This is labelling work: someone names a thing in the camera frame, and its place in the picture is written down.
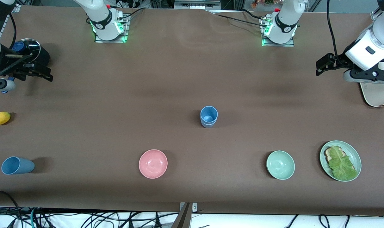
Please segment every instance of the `green bowl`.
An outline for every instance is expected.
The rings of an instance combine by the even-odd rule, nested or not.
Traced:
[[[267,159],[267,170],[276,179],[289,179],[294,173],[294,161],[285,151],[272,152]]]
[[[361,168],[362,168],[361,158],[359,157],[358,152],[350,144],[343,142],[343,141],[338,141],[338,140],[329,141],[328,143],[324,144],[324,146],[321,148],[320,163],[321,163],[321,166],[323,167],[324,171],[328,174],[328,176],[331,176],[331,178],[333,178],[334,180],[342,181],[342,182],[349,182],[348,180],[345,180],[345,181],[344,180],[338,180],[337,178],[335,178],[333,176],[332,170],[328,166],[328,162],[327,162],[327,159],[326,159],[325,154],[324,154],[325,150],[331,146],[341,147],[343,149],[343,151],[347,154],[347,156],[350,157],[350,161],[354,165],[354,168],[358,172],[358,174],[356,177],[354,177],[353,179],[351,179],[349,181],[355,180],[359,176],[359,173],[361,172]]]

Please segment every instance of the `metal frame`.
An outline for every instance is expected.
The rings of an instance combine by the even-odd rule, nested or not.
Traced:
[[[182,210],[172,224],[171,228],[189,228],[192,218],[193,203],[184,203]]]

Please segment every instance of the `bread slice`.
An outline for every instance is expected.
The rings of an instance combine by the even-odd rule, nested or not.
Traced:
[[[331,156],[330,156],[330,150],[332,148],[331,147],[328,147],[328,149],[325,150],[324,152],[324,155],[325,155],[325,159],[327,159],[327,162],[329,163],[330,160],[332,159]],[[342,153],[342,157],[346,156],[347,154],[343,151],[343,149],[341,147],[338,147],[338,149],[340,150],[340,152]]]

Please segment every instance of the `yellow lemon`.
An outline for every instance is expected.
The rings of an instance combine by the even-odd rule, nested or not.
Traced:
[[[4,123],[8,122],[11,118],[11,114],[9,114],[6,111],[0,112],[0,125],[3,125]]]

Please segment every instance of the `blue cup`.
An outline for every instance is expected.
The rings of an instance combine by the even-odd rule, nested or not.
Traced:
[[[213,127],[216,123],[218,112],[215,107],[206,106],[201,110],[201,123],[206,128]]]
[[[34,163],[21,157],[8,157],[1,166],[1,170],[6,175],[23,174],[31,172]]]

